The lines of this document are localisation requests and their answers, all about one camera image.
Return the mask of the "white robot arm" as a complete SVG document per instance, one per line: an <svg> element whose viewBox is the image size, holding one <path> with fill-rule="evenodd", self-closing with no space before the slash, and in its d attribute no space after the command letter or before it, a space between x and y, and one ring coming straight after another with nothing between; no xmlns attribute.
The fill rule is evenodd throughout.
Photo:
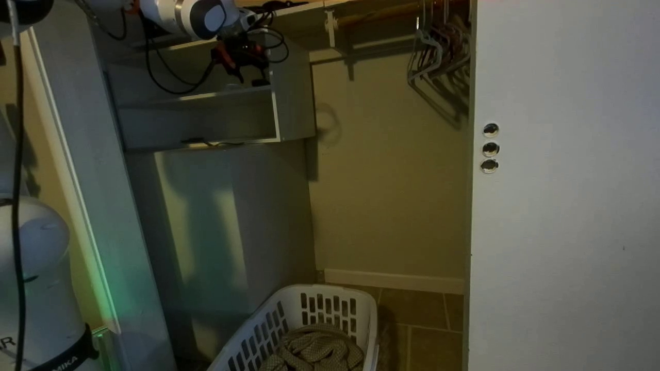
<svg viewBox="0 0 660 371"><path fill-rule="evenodd" d="M217 39L211 58L229 75L239 75L240 67L268 67L265 49L249 39L258 15L236 7L234 0L81 0L81 4L92 15L136 10L171 35Z"/></svg>

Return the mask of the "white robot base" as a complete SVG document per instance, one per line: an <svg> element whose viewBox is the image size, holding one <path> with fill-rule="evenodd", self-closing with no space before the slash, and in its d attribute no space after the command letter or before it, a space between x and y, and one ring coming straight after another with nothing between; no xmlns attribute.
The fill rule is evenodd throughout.
<svg viewBox="0 0 660 371"><path fill-rule="evenodd" d="M68 227L46 205L19 205L20 262L24 283L24 336L19 336L11 207L0 205L0 371L100 371L98 351L71 292Z"/></svg>

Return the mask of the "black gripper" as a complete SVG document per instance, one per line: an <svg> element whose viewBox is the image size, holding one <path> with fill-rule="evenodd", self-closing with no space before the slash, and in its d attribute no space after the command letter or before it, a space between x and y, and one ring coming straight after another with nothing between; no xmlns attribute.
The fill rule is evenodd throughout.
<svg viewBox="0 0 660 371"><path fill-rule="evenodd" d="M239 72L243 67L268 69L265 49L244 33L218 38L209 58L226 72Z"/></svg>

